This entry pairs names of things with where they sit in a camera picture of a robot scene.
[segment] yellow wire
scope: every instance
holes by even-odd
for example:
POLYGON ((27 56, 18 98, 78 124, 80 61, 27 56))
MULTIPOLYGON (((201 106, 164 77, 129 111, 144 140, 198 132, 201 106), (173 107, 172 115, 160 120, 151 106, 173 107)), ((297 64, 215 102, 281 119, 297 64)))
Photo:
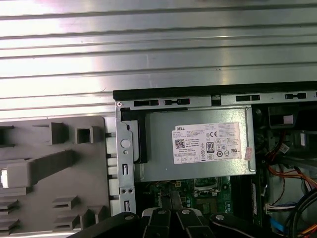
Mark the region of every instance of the yellow wire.
POLYGON ((312 226, 309 227, 308 229, 304 230, 304 231, 302 232, 302 234, 306 234, 306 233, 308 233, 308 232, 311 232, 311 231, 314 230, 315 228, 317 228, 317 224, 312 225, 312 226))

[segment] black cable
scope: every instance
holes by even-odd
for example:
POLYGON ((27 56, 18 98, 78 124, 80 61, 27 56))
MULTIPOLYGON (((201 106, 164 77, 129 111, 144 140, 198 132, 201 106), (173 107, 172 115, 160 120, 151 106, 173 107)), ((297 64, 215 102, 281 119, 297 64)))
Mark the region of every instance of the black cable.
POLYGON ((298 237, 298 221, 304 210, 306 210, 311 204, 317 201, 317 189, 314 189, 304 195, 301 200, 297 203, 294 211, 287 218, 287 224, 290 222, 289 227, 289 237, 297 238, 298 237))

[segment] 80 plus logo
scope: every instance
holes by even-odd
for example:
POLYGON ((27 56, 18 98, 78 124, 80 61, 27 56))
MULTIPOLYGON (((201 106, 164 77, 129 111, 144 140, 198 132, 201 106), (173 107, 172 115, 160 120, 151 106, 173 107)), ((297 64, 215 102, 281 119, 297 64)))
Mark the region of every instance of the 80 plus logo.
POLYGON ((207 142, 206 143, 206 150, 207 153, 214 153, 214 143, 213 142, 207 142))

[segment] white connector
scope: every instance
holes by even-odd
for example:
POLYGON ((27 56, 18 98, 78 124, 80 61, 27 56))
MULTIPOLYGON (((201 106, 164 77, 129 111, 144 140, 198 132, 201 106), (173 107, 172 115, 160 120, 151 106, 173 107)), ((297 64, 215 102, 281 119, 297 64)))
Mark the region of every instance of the white connector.
POLYGON ((1 170, 1 184, 2 188, 9 188, 8 186, 8 172, 6 169, 1 170))

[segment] blue cable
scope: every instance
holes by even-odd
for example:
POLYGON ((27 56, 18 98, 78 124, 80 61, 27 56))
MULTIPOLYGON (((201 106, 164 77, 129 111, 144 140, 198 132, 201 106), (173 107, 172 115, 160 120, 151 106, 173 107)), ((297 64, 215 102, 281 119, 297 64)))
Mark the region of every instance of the blue cable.
POLYGON ((275 229, 279 230, 279 231, 282 232, 283 234, 286 234, 286 232, 285 232, 285 227, 284 227, 282 224, 280 224, 278 221, 276 221, 276 220, 273 219, 272 217, 269 219, 269 221, 270 221, 271 225, 272 225, 275 229))

